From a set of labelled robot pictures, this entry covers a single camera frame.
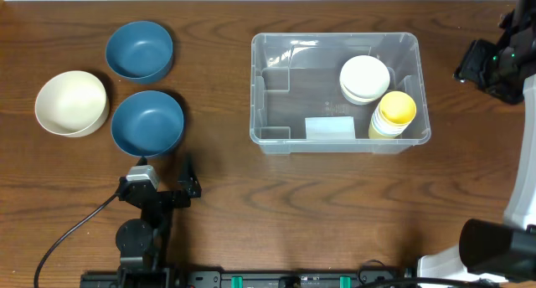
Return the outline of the white plastic bowl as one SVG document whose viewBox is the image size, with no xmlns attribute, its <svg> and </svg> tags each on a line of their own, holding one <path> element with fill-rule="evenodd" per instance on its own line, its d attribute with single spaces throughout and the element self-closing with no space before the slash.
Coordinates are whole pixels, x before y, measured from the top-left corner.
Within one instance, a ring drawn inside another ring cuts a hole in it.
<svg viewBox="0 0 536 288">
<path fill-rule="evenodd" d="M 389 87 L 390 73 L 379 59 L 359 55 L 349 59 L 339 75 L 342 91 L 364 99 L 381 97 Z"/>
</svg>

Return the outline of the pink plastic cup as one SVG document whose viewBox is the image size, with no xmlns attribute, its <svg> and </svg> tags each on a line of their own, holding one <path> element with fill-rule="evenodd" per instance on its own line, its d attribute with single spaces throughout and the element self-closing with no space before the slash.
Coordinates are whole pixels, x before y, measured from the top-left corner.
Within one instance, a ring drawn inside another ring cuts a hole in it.
<svg viewBox="0 0 536 288">
<path fill-rule="evenodd" d="M 380 114 L 373 115 L 372 126 L 383 136 L 398 136 L 406 128 L 406 126 L 398 126 L 388 123 Z"/>
</svg>

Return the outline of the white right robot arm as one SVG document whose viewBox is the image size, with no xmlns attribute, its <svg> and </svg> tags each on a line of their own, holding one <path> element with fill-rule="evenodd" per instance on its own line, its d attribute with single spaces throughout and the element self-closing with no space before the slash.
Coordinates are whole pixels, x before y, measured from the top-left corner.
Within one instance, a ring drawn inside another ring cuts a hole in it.
<svg viewBox="0 0 536 288">
<path fill-rule="evenodd" d="M 535 279 L 535 0 L 517 0 L 501 38 L 471 42 L 456 80 L 510 105 L 524 105 L 518 170 L 499 222 L 469 219 L 456 245 L 421 257 L 413 287 L 499 287 Z"/>
</svg>

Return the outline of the cream plastic cup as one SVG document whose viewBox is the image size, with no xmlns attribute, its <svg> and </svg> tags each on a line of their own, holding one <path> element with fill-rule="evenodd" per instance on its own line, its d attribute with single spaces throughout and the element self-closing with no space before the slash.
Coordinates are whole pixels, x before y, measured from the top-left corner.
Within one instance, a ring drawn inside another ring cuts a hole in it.
<svg viewBox="0 0 536 288">
<path fill-rule="evenodd" d="M 385 136 L 399 135 L 409 126 L 409 123 L 405 123 L 402 125 L 394 124 L 393 122 L 387 120 L 382 115 L 379 109 L 376 109 L 374 111 L 371 124 L 379 134 L 382 134 Z"/>
</svg>

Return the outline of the dark blue bowl front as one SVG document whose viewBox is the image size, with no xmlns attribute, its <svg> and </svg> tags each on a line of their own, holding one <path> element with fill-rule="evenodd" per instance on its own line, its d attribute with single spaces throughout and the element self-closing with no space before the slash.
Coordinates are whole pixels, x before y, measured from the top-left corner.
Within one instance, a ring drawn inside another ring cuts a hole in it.
<svg viewBox="0 0 536 288">
<path fill-rule="evenodd" d="M 127 97 L 111 119 L 111 137 L 134 157 L 160 157 L 171 152 L 185 131 L 183 108 L 169 94 L 145 90 Z"/>
</svg>

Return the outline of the yellow plastic cup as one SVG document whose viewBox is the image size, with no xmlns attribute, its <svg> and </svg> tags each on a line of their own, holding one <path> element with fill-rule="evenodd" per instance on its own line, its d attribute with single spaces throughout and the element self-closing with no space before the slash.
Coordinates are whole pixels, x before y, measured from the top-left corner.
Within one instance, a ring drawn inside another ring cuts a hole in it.
<svg viewBox="0 0 536 288">
<path fill-rule="evenodd" d="M 379 117 L 394 126 L 410 124 L 417 113 L 413 98 L 402 91 L 386 93 L 378 105 Z"/>
<path fill-rule="evenodd" d="M 368 129 L 370 139 L 394 139 L 399 135 L 399 129 L 393 126 L 378 126 L 371 121 Z"/>
</svg>

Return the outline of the dark blue bowl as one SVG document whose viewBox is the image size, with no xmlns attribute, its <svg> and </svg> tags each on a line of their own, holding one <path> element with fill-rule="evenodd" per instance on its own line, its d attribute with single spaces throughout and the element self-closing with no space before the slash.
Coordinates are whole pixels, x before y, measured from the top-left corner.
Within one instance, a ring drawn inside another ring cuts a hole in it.
<svg viewBox="0 0 536 288">
<path fill-rule="evenodd" d="M 145 90 L 127 97 L 111 119 L 111 137 L 134 157 L 160 157 L 171 152 L 185 131 L 183 108 L 169 94 Z"/>
<path fill-rule="evenodd" d="M 158 23 L 128 23 L 111 35 L 105 57 L 108 66 L 120 77 L 138 84 L 156 83 L 173 66 L 173 39 Z"/>
</svg>

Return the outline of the light blue plastic cup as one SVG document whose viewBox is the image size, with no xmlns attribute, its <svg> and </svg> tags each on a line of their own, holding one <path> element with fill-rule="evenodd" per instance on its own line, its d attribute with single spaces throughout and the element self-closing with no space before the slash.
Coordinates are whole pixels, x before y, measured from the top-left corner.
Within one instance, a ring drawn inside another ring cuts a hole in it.
<svg viewBox="0 0 536 288">
<path fill-rule="evenodd" d="M 392 139 L 400 135 L 405 126 L 397 126 L 386 121 L 372 119 L 368 135 L 371 139 Z"/>
</svg>

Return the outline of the yellow plastic bowl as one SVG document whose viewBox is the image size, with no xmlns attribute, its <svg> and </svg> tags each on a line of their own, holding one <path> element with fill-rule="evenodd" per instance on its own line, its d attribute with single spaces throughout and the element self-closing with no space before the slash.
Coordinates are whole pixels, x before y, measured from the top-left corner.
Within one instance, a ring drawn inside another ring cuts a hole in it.
<svg viewBox="0 0 536 288">
<path fill-rule="evenodd" d="M 355 100 L 359 99 L 359 100 L 361 100 L 361 101 L 366 101 L 366 100 L 369 100 L 369 101 L 371 101 L 371 100 L 377 100 L 377 98 L 373 98 L 373 99 L 364 99 L 364 98 L 357 97 L 356 95 L 353 95 L 353 94 L 351 94 L 351 93 L 345 93 L 345 92 L 343 92 L 343 96 L 344 96 L 344 98 L 345 98 L 345 97 L 348 97 L 348 98 L 353 98 L 353 99 L 355 99 Z"/>
</svg>

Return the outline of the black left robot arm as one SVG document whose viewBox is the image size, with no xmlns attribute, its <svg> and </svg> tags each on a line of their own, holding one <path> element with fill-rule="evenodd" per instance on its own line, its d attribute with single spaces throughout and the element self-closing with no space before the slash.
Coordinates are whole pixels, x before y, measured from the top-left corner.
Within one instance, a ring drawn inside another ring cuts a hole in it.
<svg viewBox="0 0 536 288">
<path fill-rule="evenodd" d="M 179 189 L 157 190 L 160 179 L 155 168 L 141 157 L 116 190 L 118 198 L 141 210 L 141 217 L 126 221 L 116 232 L 120 250 L 117 285 L 122 288 L 165 288 L 181 284 L 180 273 L 166 263 L 173 210 L 188 208 L 202 188 L 186 157 L 178 177 Z"/>
</svg>

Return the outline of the grey plastic bowl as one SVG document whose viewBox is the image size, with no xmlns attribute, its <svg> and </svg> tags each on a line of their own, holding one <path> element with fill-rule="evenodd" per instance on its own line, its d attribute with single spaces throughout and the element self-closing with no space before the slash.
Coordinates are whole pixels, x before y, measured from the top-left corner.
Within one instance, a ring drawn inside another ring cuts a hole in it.
<svg viewBox="0 0 536 288">
<path fill-rule="evenodd" d="M 350 103 L 352 103 L 352 104 L 354 104 L 354 105 L 369 105 L 369 104 L 372 104 L 372 103 L 374 103 L 374 102 L 376 101 L 376 100 L 371 100 L 371 101 L 369 101 L 369 100 L 361 101 L 361 100 L 359 100 L 359 99 L 355 100 L 355 99 L 353 99 L 353 98 L 348 98 L 348 97 L 345 97 L 345 99 L 346 99 L 348 102 L 350 102 Z"/>
</svg>

